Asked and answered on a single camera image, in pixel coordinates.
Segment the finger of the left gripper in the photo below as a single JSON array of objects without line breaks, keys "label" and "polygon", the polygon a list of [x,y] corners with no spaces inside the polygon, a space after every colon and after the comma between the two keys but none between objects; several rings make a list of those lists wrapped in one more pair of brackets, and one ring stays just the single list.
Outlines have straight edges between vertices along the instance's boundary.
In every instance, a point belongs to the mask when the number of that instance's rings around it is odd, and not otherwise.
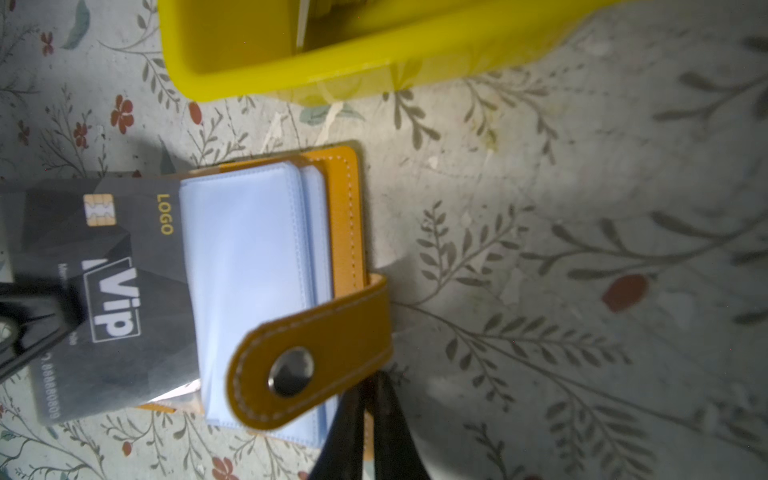
[{"label": "finger of the left gripper", "polygon": [[74,290],[35,280],[1,285],[1,380],[63,341],[81,324]]}]

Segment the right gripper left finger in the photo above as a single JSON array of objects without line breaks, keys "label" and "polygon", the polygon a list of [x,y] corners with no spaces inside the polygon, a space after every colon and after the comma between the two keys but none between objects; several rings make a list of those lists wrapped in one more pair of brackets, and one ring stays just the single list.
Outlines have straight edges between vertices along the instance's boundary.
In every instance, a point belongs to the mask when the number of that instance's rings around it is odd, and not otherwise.
[{"label": "right gripper left finger", "polygon": [[309,480],[363,478],[364,415],[371,393],[372,377],[369,377],[341,396],[330,432],[309,473]]}]

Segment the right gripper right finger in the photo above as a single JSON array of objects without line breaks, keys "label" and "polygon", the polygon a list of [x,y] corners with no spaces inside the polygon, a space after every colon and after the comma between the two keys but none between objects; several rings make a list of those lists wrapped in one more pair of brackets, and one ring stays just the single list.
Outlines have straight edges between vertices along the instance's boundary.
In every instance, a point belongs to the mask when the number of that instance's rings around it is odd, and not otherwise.
[{"label": "right gripper right finger", "polygon": [[418,453],[390,377],[370,377],[370,413],[373,416],[374,472],[376,479],[430,478]]}]

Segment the yellow plastic card tray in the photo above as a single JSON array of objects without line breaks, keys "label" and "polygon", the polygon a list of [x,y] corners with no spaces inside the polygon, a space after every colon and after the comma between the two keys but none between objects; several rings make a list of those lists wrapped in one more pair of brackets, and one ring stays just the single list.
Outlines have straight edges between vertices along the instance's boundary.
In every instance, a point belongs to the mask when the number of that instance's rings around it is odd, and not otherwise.
[{"label": "yellow plastic card tray", "polygon": [[406,90],[546,55],[599,1],[162,1],[165,65],[187,98],[303,106]]}]

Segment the yellow leather card holder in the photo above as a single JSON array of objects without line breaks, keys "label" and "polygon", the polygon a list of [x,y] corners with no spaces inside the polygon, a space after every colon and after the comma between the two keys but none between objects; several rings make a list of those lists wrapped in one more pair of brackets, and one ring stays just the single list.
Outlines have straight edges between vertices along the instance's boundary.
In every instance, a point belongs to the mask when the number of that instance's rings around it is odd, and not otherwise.
[{"label": "yellow leather card holder", "polygon": [[347,146],[141,181],[127,302],[156,372],[202,384],[209,423],[322,447],[343,391],[391,355],[386,281],[366,270]]}]

